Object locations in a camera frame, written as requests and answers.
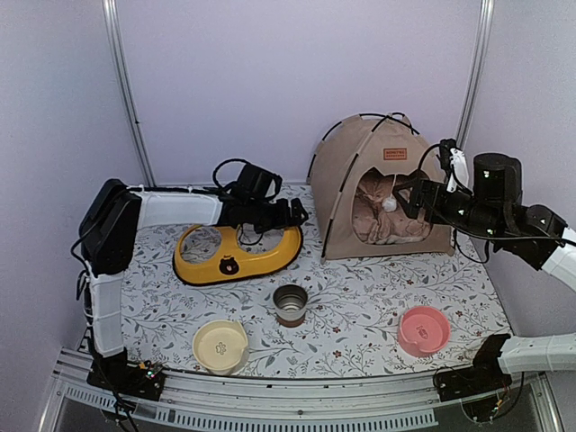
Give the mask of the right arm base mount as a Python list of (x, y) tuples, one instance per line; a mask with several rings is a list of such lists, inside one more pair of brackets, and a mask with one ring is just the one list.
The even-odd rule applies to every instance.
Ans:
[(487, 366), (456, 369), (443, 367), (435, 371), (432, 383), (442, 402), (459, 401), (463, 414), (474, 423), (495, 420), (510, 393), (512, 378), (491, 372)]

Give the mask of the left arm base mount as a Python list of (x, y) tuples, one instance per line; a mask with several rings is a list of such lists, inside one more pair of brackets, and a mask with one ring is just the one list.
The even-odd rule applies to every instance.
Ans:
[(86, 382), (121, 396), (159, 401), (166, 376), (153, 367), (130, 365), (112, 357), (94, 360)]

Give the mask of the pink pet bowl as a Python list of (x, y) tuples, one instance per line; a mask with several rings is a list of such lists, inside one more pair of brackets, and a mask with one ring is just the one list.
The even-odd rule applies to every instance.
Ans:
[(450, 337), (449, 320), (436, 308), (417, 306), (400, 317), (398, 343), (410, 356), (433, 356), (446, 347)]

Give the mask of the yellow double bowl holder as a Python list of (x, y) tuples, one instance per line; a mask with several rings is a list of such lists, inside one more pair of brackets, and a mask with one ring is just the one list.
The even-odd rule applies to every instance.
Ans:
[(206, 261), (192, 264), (183, 257), (185, 239), (202, 225), (193, 225), (176, 243), (173, 269), (176, 276), (191, 286), (209, 286), (239, 282), (258, 276), (271, 275), (288, 267), (300, 254), (303, 234), (300, 227), (283, 231), (279, 243), (271, 250), (252, 254), (240, 247), (239, 229), (215, 227), (220, 233), (220, 245)]

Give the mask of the beige patterned pet pillow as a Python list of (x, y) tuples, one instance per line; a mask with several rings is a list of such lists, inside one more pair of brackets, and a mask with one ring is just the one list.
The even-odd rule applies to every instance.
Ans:
[[(355, 235), (365, 244), (394, 245), (416, 243), (426, 239), (432, 226), (423, 216), (409, 219), (400, 205), (396, 211), (383, 210), (383, 200), (389, 195), (394, 175), (383, 175), (376, 168), (363, 174), (355, 189), (352, 209), (352, 227)], [(407, 175), (396, 175), (396, 185), (409, 180)]]

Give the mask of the beige pet tent fabric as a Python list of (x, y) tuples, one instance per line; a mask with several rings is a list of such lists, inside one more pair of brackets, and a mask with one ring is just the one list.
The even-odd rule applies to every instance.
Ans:
[(399, 112), (356, 114), (327, 132), (307, 176), (322, 259), (455, 252), (450, 228), (409, 218), (392, 194), (416, 178), (444, 180), (428, 147)]

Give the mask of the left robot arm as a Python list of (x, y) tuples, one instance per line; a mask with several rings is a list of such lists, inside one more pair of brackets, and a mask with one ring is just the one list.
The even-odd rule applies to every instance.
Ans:
[(241, 163), (236, 180), (215, 181), (202, 189), (128, 186), (109, 179), (80, 223), (70, 252), (83, 264), (87, 287), (78, 288), (76, 294), (85, 297), (94, 350), (104, 357), (97, 371), (114, 390), (127, 390), (134, 381), (131, 367), (116, 356), (125, 350), (122, 279), (140, 230), (184, 224), (190, 235), (202, 227), (216, 229), (220, 245), (206, 261), (185, 261), (182, 240), (170, 253), (176, 277), (195, 287), (271, 275), (300, 254), (302, 225), (309, 218), (301, 200), (281, 197), (283, 179), (278, 174), (246, 160)]

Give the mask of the cream pet bowl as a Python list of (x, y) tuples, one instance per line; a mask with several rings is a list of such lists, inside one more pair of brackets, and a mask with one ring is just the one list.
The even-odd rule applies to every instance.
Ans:
[(195, 332), (193, 355), (210, 374), (232, 375), (248, 360), (248, 335), (239, 321), (210, 321)]

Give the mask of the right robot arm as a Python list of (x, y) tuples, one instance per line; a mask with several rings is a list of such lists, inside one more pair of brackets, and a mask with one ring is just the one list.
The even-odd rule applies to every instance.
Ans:
[[(446, 225), (464, 235), (522, 259), (569, 288), (575, 286), (575, 231), (557, 213), (542, 204), (522, 203), (522, 166), (500, 153), (483, 153), (473, 160), (473, 187), (468, 188), (463, 153), (441, 156), (446, 183), (417, 174), (392, 194), (405, 214), (423, 216), (434, 225)], [(572, 371), (574, 334), (548, 337), (487, 337), (465, 374), (472, 392), (485, 392), (501, 374), (532, 371)]]

